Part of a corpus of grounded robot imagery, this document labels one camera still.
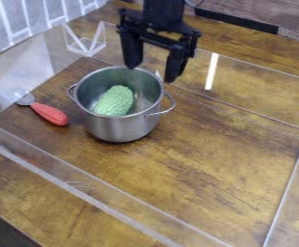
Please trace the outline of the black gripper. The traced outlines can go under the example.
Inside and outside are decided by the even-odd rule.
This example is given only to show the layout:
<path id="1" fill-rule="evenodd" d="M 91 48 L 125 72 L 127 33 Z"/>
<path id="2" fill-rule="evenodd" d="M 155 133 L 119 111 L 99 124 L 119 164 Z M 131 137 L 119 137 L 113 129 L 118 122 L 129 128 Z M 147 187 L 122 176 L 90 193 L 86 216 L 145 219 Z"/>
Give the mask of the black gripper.
<path id="1" fill-rule="evenodd" d="M 171 49 L 165 76 L 167 83 L 182 75 L 202 36 L 183 21 L 186 3 L 187 0 L 143 0 L 142 11 L 119 10 L 125 64 L 134 69 L 143 62 L 145 41 Z"/>

